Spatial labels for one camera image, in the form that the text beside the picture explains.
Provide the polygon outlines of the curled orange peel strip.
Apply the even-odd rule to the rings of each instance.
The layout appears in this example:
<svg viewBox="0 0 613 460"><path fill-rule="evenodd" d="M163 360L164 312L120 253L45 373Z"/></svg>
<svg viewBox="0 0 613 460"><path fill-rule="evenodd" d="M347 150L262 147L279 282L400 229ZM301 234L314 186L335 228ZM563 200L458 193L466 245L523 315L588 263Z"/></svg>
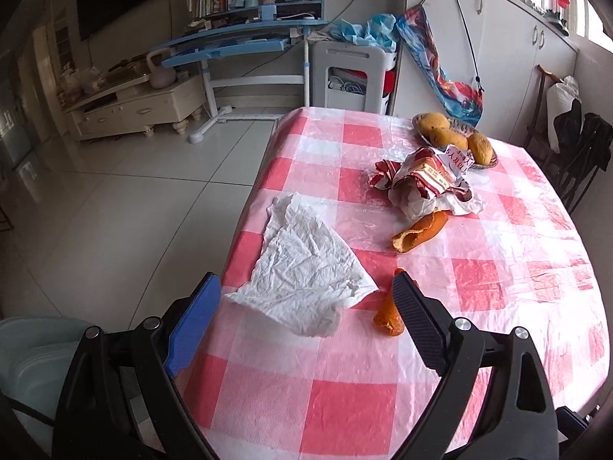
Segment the curled orange peel strip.
<svg viewBox="0 0 613 460"><path fill-rule="evenodd" d="M409 252L434 238L445 227L447 221L446 211L432 212L413 223L407 230L392 237L392 247L396 252Z"/></svg>

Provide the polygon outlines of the red white snack wrapper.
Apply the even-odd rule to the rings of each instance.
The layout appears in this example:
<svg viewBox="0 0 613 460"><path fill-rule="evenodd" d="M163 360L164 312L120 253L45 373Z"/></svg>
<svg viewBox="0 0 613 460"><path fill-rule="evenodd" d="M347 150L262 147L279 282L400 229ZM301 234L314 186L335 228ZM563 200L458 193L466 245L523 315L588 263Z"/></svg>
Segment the red white snack wrapper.
<svg viewBox="0 0 613 460"><path fill-rule="evenodd" d="M454 145L443 151L423 146L403 162L376 162L369 185L385 192L410 223L438 211L477 215L485 209L485 202L467 180L474 164L469 151Z"/></svg>

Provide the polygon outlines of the pink checkered tablecloth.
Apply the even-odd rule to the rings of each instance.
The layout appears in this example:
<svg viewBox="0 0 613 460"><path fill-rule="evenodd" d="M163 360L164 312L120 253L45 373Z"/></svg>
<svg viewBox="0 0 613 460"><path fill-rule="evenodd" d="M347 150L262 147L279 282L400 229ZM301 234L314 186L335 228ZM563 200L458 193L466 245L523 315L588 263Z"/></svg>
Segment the pink checkered tablecloth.
<svg viewBox="0 0 613 460"><path fill-rule="evenodd" d="M388 199L432 152L408 120L300 108L277 124L211 326L178 373L211 459L556 458L556 409L610 365L586 249L543 172L492 142L448 173L470 212Z"/></svg>

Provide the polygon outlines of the small orange peel piece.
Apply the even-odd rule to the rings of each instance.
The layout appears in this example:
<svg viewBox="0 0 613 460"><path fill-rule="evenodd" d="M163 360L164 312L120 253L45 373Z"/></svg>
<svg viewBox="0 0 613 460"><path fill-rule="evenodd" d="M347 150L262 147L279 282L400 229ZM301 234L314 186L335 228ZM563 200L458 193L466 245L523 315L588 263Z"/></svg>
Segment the small orange peel piece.
<svg viewBox="0 0 613 460"><path fill-rule="evenodd" d="M389 337L398 337L403 333L405 325L395 305L392 287L388 289L384 299L381 300L373 318L373 324L381 334Z"/></svg>

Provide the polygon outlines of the crumpled white tissue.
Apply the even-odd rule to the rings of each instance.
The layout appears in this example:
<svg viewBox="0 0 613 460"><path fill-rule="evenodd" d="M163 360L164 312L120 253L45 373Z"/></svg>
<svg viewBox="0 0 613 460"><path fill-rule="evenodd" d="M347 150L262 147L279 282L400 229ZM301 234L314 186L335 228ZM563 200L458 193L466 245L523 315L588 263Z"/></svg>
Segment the crumpled white tissue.
<svg viewBox="0 0 613 460"><path fill-rule="evenodd" d="M301 337L331 337L346 309L378 290L342 237L302 195L274 198L251 278L229 301Z"/></svg>

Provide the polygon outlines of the right yellow mango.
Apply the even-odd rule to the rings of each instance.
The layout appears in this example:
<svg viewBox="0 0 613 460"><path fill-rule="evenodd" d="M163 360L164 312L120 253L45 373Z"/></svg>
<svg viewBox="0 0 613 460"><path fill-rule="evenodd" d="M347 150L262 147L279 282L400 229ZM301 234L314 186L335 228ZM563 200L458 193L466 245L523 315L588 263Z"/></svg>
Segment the right yellow mango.
<svg viewBox="0 0 613 460"><path fill-rule="evenodd" d="M493 148L488 138L475 131L467 138L467 146L472 152L475 162L480 165L489 165L492 162Z"/></svg>

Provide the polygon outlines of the yellow mango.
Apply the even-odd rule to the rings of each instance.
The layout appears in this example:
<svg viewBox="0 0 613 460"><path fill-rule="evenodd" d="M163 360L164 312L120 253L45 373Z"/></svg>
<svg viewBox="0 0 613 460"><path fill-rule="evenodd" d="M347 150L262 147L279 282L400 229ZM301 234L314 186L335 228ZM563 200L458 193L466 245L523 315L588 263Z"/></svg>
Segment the yellow mango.
<svg viewBox="0 0 613 460"><path fill-rule="evenodd" d="M447 117L439 112L418 114L413 119L413 125L425 137L429 137L430 133L435 129L447 130L450 128L450 122Z"/></svg>
<svg viewBox="0 0 613 460"><path fill-rule="evenodd" d="M489 165L492 162L493 148L488 138L475 131L467 138L467 146L472 152L475 162L480 165Z"/></svg>
<svg viewBox="0 0 613 460"><path fill-rule="evenodd" d="M467 138L451 129L434 128L428 134L431 145L443 150L449 145L453 145L459 150L466 151L469 148Z"/></svg>

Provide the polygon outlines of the wooden chair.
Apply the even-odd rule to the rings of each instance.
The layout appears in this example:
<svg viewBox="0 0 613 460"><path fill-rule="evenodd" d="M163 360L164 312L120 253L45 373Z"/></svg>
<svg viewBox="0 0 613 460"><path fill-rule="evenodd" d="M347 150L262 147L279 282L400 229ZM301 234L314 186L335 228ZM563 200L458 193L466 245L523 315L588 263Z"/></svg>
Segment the wooden chair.
<svg viewBox="0 0 613 460"><path fill-rule="evenodd" d="M539 148L543 148L547 153L550 153L551 148L546 127L546 91L553 84L559 83L561 79L554 73L547 71L541 64L537 64L536 73L538 76L536 101L533 114L527 125L523 148L528 151L531 143L535 142Z"/></svg>

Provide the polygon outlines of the middle yellow mango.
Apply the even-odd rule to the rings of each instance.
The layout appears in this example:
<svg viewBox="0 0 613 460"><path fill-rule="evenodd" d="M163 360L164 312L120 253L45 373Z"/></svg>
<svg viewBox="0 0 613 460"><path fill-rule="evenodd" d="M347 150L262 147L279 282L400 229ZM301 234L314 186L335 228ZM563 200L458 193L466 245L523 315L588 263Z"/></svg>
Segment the middle yellow mango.
<svg viewBox="0 0 613 460"><path fill-rule="evenodd" d="M428 134L431 145L443 150L449 145L453 145L459 150L466 151L469 148L467 138L451 129L434 128Z"/></svg>

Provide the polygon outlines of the cream tv stand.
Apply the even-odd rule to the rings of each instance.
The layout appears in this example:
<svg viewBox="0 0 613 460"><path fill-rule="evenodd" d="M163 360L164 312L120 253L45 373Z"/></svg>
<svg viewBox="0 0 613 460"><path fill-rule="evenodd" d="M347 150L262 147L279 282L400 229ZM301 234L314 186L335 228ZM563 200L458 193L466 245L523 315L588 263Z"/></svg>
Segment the cream tv stand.
<svg viewBox="0 0 613 460"><path fill-rule="evenodd" d="M199 120L204 106L199 77L187 77L156 89L143 77L107 88L63 111L76 141L115 135L154 134L158 125L170 125L183 134L190 120Z"/></svg>

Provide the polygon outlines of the left yellow mango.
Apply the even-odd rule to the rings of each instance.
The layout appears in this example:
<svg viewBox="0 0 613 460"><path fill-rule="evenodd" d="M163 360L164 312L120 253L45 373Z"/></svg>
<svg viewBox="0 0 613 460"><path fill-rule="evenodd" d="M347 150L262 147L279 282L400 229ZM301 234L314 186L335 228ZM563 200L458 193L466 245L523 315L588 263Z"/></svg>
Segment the left yellow mango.
<svg viewBox="0 0 613 460"><path fill-rule="evenodd" d="M413 125L425 137L429 137L430 133L435 129L447 130L450 128L450 122L447 117L439 112L418 114L413 119Z"/></svg>

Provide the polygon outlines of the colourful hanging bag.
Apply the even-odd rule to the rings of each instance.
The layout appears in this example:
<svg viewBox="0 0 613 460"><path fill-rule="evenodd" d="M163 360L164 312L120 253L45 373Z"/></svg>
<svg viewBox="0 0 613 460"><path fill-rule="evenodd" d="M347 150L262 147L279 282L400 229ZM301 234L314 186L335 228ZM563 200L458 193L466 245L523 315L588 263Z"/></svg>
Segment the colourful hanging bag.
<svg viewBox="0 0 613 460"><path fill-rule="evenodd" d="M464 17L464 10L460 0L453 0L462 25L462 39L470 51L474 79L470 83L450 79L442 65L434 34L430 25L425 3L420 0L418 4L404 10L396 21L396 30L404 43L410 57L421 71L426 83L434 92L438 102L451 117L468 123L473 128L480 122L483 114L483 94L478 61L473 45L470 29Z"/></svg>

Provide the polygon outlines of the pink kettlebell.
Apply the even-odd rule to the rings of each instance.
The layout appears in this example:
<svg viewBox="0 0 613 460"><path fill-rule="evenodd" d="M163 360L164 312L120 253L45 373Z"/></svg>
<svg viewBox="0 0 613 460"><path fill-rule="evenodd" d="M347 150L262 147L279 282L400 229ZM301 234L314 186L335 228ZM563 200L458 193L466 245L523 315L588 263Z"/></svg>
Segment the pink kettlebell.
<svg viewBox="0 0 613 460"><path fill-rule="evenodd" d="M146 54L146 64L150 69L150 85L155 89L167 88L177 79L177 72L173 67L163 67L161 63L154 63L155 58L162 60L165 53L170 53L170 48L161 48Z"/></svg>

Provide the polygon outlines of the white cabinet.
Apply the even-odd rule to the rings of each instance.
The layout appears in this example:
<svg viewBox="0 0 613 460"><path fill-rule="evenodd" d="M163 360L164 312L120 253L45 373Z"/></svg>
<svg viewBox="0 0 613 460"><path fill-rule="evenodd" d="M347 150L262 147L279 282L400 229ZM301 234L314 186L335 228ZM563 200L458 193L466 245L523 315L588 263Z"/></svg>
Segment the white cabinet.
<svg viewBox="0 0 613 460"><path fill-rule="evenodd" d="M420 0L400 0L406 10ZM537 95L537 64L560 77L575 71L578 51L534 10L518 0L460 0L470 29L483 94L478 130L522 145ZM442 65L454 81L474 79L470 51L453 0L427 0Z"/></svg>

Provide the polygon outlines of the blue study desk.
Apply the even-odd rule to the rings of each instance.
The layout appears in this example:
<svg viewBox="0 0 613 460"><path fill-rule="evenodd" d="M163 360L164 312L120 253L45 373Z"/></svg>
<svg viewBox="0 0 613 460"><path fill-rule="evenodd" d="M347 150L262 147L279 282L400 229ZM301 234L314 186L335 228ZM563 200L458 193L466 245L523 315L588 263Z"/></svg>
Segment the blue study desk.
<svg viewBox="0 0 613 460"><path fill-rule="evenodd" d="M162 66L189 66L196 64L202 78L209 119L188 137L192 145L204 140L205 134L218 123L229 120L277 120L277 114L238 114L230 105L218 105L215 92L225 88L243 86L301 86L302 105L311 105L311 60L308 37L325 27L325 0L294 0L267 3L254 7L254 20L220 28L200 29L197 32L156 46L153 52L167 51L168 59ZM256 76L253 72L237 77L213 79L210 62L234 57L253 58L258 54L282 55L293 47L302 46L301 72Z"/></svg>

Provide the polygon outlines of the white plastic stool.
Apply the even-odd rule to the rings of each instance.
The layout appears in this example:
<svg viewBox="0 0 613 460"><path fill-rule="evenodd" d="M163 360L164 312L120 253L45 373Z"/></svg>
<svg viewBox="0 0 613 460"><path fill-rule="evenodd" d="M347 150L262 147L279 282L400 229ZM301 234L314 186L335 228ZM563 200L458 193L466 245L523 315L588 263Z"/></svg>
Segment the white plastic stool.
<svg viewBox="0 0 613 460"><path fill-rule="evenodd" d="M319 42L312 48L311 104L385 114L395 85L396 52Z"/></svg>

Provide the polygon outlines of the blue plastic bag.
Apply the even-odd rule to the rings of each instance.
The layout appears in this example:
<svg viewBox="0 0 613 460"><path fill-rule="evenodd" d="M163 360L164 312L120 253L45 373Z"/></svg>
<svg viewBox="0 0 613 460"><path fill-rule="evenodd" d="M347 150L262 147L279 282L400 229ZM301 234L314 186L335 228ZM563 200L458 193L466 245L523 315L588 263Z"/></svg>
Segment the blue plastic bag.
<svg viewBox="0 0 613 460"><path fill-rule="evenodd" d="M336 41L360 47L374 47L385 53L396 53L396 22L396 17L391 13L379 13L364 25L337 20L330 25L328 33Z"/></svg>

